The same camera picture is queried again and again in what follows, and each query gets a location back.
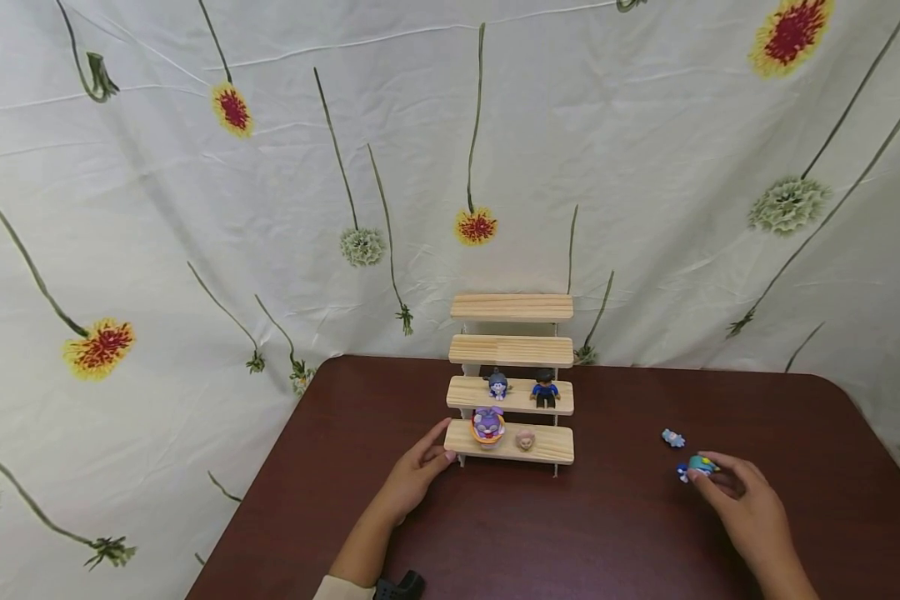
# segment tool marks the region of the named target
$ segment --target shelf tier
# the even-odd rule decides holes
[[[573,317],[565,294],[468,294],[454,298],[450,318],[494,323],[561,323]]]
[[[531,415],[557,415],[564,417],[573,415],[573,385],[569,381],[555,381],[560,399],[557,408],[537,408],[537,403],[530,399],[533,386],[532,379],[509,379],[512,390],[507,392],[502,402],[489,397],[487,381],[482,377],[463,377],[457,375],[450,379],[447,390],[447,405],[460,410],[473,410],[479,406],[499,406],[506,413],[527,413]]]
[[[515,437],[521,429],[530,429],[537,434],[537,441],[530,450],[524,452],[516,447]],[[550,465],[572,465],[573,430],[552,425],[528,425],[507,423],[504,437],[494,449],[484,450],[470,434],[470,422],[455,418],[447,428],[443,447],[457,455],[496,458],[528,463],[550,463]]]
[[[449,359],[457,365],[569,368],[574,360],[573,340],[459,333],[452,336]]]

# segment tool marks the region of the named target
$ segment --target brown table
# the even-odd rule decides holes
[[[325,362],[187,598],[309,599],[396,458],[452,414],[444,394],[458,373],[438,360]],[[577,400],[560,418],[574,465],[557,479],[532,463],[451,466],[394,533],[387,578],[418,570],[426,600],[758,598],[675,473],[717,449],[753,460],[777,489],[821,598],[900,598],[900,472],[839,387],[779,373],[559,375]],[[664,428],[687,447],[667,446]]]

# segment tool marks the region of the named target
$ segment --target small figurine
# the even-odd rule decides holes
[[[688,472],[691,468],[696,468],[699,472],[707,475],[709,478],[711,473],[716,473],[720,470],[720,467],[717,467],[714,461],[711,461],[705,456],[700,456],[695,454],[690,457],[689,465],[677,465],[677,474],[680,476],[680,481],[684,483],[690,483],[690,478],[688,477]]]
[[[551,368],[541,368],[537,372],[537,385],[533,386],[530,399],[537,400],[537,408],[557,408],[560,392],[557,390],[557,386],[553,385]]]
[[[530,429],[521,429],[516,432],[516,448],[520,448],[524,452],[533,448],[533,443],[537,441],[537,434]]]
[[[686,444],[682,435],[669,429],[664,429],[663,433],[660,434],[660,437],[663,437],[664,442],[670,444],[670,448],[683,448]]]
[[[481,406],[470,417],[470,433],[484,450],[495,448],[500,443],[505,432],[504,425],[504,409],[499,406]]]
[[[496,402],[502,402],[504,398],[507,397],[507,375],[501,373],[499,368],[493,368],[493,374],[490,374],[489,377],[484,377],[483,379],[487,379],[487,383],[490,386],[490,398],[496,400]]]

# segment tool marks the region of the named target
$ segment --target wooden display stand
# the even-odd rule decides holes
[[[572,465],[574,460],[573,430],[557,425],[558,417],[573,415],[574,410],[573,385],[557,380],[558,368],[571,367],[574,362],[573,341],[557,336],[557,323],[573,316],[573,299],[562,294],[457,296],[450,315],[464,321],[464,333],[452,337],[449,353],[450,362],[463,365],[464,374],[453,377],[447,390],[447,405],[460,410],[461,418],[450,423],[443,447],[457,454],[461,467],[467,456],[551,463],[555,478],[559,465]],[[553,323],[553,337],[467,334],[467,322]],[[481,365],[553,368],[553,383],[560,392],[556,408],[538,408],[530,399],[537,384],[532,379],[508,379],[511,389],[501,402],[495,402],[489,397],[487,381],[479,377]],[[507,415],[506,432],[500,443],[483,449],[471,435],[469,421],[473,410],[480,406],[499,406],[505,415],[552,415],[553,425],[518,423]],[[516,447],[514,438],[521,429],[536,434],[530,450]]]

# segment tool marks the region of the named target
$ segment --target table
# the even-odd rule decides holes
[[[393,462],[456,412],[445,394],[458,373],[439,360],[325,362],[187,598],[309,599]],[[388,579],[418,570],[426,600],[759,598],[719,520],[675,472],[715,449],[751,459],[776,488],[821,598],[900,598],[900,472],[839,387],[637,367],[559,377],[577,396],[560,418],[574,430],[574,465],[557,479],[534,463],[451,466],[394,533]],[[664,428],[687,447],[667,446]]]

